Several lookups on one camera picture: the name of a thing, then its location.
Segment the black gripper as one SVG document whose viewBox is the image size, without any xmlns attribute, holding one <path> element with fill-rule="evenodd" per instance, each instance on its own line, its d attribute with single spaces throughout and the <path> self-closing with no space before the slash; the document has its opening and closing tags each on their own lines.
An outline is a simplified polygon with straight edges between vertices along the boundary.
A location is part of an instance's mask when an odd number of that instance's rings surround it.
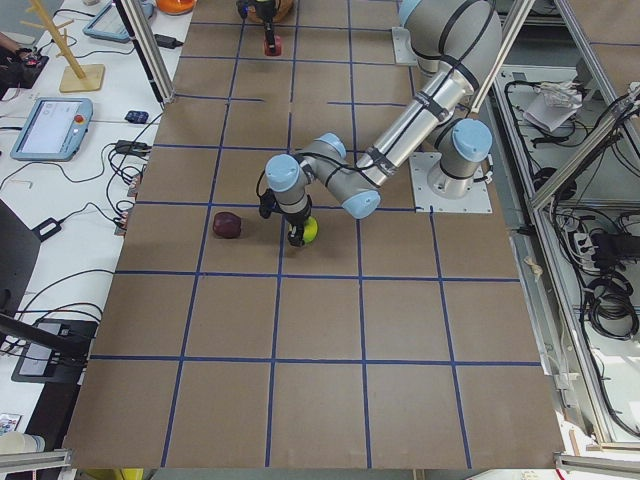
<svg viewBox="0 0 640 480">
<path fill-rule="evenodd" d="M 275 0 L 259 2 L 259 17 L 263 22 L 265 30 L 264 49 L 266 54 L 276 53 L 276 38 L 273 23 L 277 10 L 278 7 Z"/>
<path fill-rule="evenodd" d="M 307 202 L 301 209 L 293 213 L 285 213 L 289 224 L 287 240 L 291 246 L 304 246 L 304 232 L 311 218 L 312 204 Z"/>
</svg>

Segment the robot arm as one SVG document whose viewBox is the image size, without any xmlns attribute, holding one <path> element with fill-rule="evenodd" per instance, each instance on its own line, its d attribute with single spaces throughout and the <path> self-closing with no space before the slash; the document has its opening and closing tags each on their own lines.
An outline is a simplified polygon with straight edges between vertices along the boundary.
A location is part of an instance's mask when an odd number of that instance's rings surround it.
<svg viewBox="0 0 640 480">
<path fill-rule="evenodd" d="M 264 29 L 264 54 L 266 56 L 279 56 L 281 43 L 274 30 L 274 19 L 278 12 L 275 0 L 238 0 L 236 9 L 242 20 L 248 18 L 250 8 L 253 8 Z"/>
<path fill-rule="evenodd" d="M 268 187 L 259 196 L 259 214 L 282 215 L 292 246 L 301 247 L 317 234 L 306 191 L 314 181 L 321 182 L 353 218 L 363 219 L 378 207 L 380 187 L 423 141 L 444 142 L 440 169 L 455 181 L 472 178 L 489 153 L 488 127 L 470 118 L 454 120 L 453 115 L 464 98 L 479 90 L 498 57 L 502 27 L 494 2 L 404 1 L 398 15 L 428 78 L 400 116 L 353 165 L 347 163 L 345 146 L 333 133 L 266 163 L 262 177 Z"/>
</svg>

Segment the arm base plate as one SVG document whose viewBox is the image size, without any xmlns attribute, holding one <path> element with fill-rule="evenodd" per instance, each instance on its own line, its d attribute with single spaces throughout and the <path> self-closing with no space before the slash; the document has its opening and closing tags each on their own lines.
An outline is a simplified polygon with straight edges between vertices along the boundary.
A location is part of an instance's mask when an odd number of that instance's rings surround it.
<svg viewBox="0 0 640 480">
<path fill-rule="evenodd" d="M 395 64 L 399 66 L 416 66 L 417 57 L 411 47 L 409 31 L 403 27 L 391 29 Z"/>
<path fill-rule="evenodd" d="M 454 179 L 441 169 L 439 152 L 409 157 L 414 209 L 421 213 L 492 214 L 488 182 L 480 163 L 472 177 Z"/>
</svg>

